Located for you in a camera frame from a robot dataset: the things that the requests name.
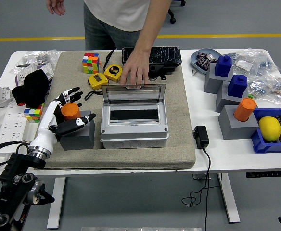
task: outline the orange cylinder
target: orange cylinder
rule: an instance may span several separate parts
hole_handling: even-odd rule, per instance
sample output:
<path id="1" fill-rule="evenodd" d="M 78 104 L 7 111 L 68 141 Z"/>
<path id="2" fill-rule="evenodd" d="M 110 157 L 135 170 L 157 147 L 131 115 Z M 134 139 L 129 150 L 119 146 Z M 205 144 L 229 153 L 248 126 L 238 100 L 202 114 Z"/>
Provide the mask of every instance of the orange cylinder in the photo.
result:
<path id="1" fill-rule="evenodd" d="M 254 109 L 257 107 L 255 100 L 251 98 L 244 98 L 241 100 L 233 116 L 241 122 L 248 120 Z"/>
<path id="2" fill-rule="evenodd" d="M 71 119 L 77 119 L 77 118 L 81 117 L 81 112 L 76 103 L 66 103 L 62 107 L 62 114 L 64 116 L 65 121 L 71 120 Z"/>

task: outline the yellow tape measure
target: yellow tape measure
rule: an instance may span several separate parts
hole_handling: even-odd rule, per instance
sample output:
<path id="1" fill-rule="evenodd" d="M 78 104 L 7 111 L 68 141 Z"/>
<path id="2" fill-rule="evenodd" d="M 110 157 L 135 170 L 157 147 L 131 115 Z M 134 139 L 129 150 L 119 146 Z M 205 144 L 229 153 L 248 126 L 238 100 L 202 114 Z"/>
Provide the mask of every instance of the yellow tape measure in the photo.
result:
<path id="1" fill-rule="evenodd" d="M 108 79 L 118 83 L 121 78 L 122 67 L 115 65 L 115 64 L 110 65 L 106 68 L 106 70 L 104 71 L 104 74 Z"/>
<path id="2" fill-rule="evenodd" d="M 88 83 L 91 85 L 93 90 L 98 90 L 101 88 L 101 85 L 107 85 L 108 79 L 102 73 L 96 73 L 89 77 Z"/>

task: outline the blue tray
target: blue tray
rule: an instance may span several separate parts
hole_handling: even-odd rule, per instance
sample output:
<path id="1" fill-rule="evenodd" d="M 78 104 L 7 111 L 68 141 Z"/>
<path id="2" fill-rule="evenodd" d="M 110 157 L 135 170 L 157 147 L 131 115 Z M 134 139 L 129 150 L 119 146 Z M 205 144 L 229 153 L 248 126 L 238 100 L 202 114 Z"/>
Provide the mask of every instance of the blue tray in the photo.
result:
<path id="1" fill-rule="evenodd" d="M 281 108 L 256 108 L 254 110 L 254 115 L 257 121 L 265 116 L 279 116 L 281 115 Z M 281 153 L 281 143 L 266 143 L 261 135 L 259 128 L 252 135 L 251 139 L 253 142 L 253 150 L 257 154 Z"/>
<path id="2" fill-rule="evenodd" d="M 206 74 L 207 71 L 201 69 L 199 66 L 197 66 L 195 63 L 197 61 L 196 57 L 198 53 L 206 53 L 206 54 L 211 54 L 215 59 L 218 59 L 220 56 L 222 56 L 220 53 L 218 53 L 216 50 L 211 49 L 211 48 L 202 48 L 198 50 L 197 52 L 193 53 L 191 55 L 191 65 L 197 69 L 199 72 Z"/>

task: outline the person's arm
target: person's arm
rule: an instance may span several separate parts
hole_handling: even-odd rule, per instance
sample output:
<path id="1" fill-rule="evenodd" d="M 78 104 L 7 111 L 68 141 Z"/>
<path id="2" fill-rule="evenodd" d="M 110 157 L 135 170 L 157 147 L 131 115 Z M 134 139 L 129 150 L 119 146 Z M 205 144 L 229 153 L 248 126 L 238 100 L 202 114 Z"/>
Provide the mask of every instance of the person's arm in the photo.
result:
<path id="1" fill-rule="evenodd" d="M 120 84 L 126 84 L 130 72 L 130 84 L 149 83 L 149 56 L 158 36 L 172 0 L 151 0 L 147 17 L 136 42 L 134 51 L 126 61 Z"/>
<path id="2" fill-rule="evenodd" d="M 64 15 L 64 0 L 46 0 L 46 7 L 51 14 Z"/>

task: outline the power adapter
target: power adapter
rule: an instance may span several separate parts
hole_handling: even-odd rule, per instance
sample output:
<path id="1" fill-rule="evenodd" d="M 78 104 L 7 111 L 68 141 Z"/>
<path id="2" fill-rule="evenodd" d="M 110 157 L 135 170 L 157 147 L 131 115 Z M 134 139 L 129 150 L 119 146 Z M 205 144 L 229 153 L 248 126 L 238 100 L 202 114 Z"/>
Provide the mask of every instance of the power adapter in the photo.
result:
<path id="1" fill-rule="evenodd" d="M 193 137 L 196 140 L 197 148 L 203 149 L 209 145 L 209 137 L 206 126 L 198 125 L 194 128 Z"/>

